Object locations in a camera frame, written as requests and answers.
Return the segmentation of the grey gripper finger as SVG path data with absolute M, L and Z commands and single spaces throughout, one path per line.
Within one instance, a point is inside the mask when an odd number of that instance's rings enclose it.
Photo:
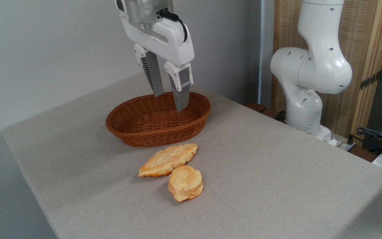
M 190 86 L 193 84 L 191 64 L 178 67 L 167 61 L 164 67 L 169 75 L 176 111 L 180 112 L 189 102 Z
M 138 65 L 143 69 L 155 97 L 164 93 L 157 55 L 135 44 L 134 52 Z

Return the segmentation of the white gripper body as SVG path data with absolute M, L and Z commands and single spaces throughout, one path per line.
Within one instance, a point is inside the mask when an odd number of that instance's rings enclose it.
M 176 66 L 194 59 L 191 36 L 171 0 L 117 0 L 126 35 Z

